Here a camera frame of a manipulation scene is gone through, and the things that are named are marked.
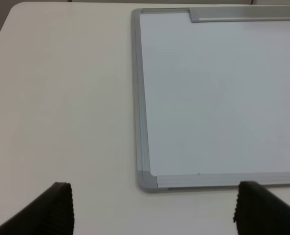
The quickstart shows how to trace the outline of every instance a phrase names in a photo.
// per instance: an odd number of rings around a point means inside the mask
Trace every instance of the whiteboard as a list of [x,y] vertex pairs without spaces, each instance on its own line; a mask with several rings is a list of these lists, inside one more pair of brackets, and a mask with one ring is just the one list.
[[140,26],[152,175],[290,172],[290,22]]

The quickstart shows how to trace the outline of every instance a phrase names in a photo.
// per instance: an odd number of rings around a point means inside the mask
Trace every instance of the white board surface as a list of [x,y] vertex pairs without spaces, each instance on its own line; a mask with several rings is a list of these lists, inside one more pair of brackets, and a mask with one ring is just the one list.
[[290,172],[290,22],[140,19],[151,174]]

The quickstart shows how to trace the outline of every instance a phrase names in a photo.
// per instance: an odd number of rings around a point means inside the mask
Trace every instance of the black plastic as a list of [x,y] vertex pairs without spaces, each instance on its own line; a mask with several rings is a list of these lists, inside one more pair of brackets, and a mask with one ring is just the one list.
[[74,213],[68,183],[54,183],[0,226],[0,235],[72,235]]
[[241,182],[234,222],[239,235],[290,235],[290,206],[256,182]]

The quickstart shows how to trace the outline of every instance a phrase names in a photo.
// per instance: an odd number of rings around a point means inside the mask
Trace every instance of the table surface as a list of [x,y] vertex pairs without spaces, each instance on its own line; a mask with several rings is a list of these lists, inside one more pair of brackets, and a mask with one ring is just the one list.
[[[0,224],[53,182],[75,235],[235,235],[236,189],[148,194],[135,176],[130,12],[20,3],[0,33]],[[272,192],[290,205],[290,188]]]

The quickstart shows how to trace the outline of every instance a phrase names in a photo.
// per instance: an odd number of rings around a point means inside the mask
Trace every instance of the white table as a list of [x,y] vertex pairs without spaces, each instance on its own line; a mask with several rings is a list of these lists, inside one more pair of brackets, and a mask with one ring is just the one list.
[[[235,235],[237,190],[148,194],[135,177],[130,12],[21,3],[0,33],[0,224],[55,181],[75,235]],[[290,204],[290,188],[272,191]]]

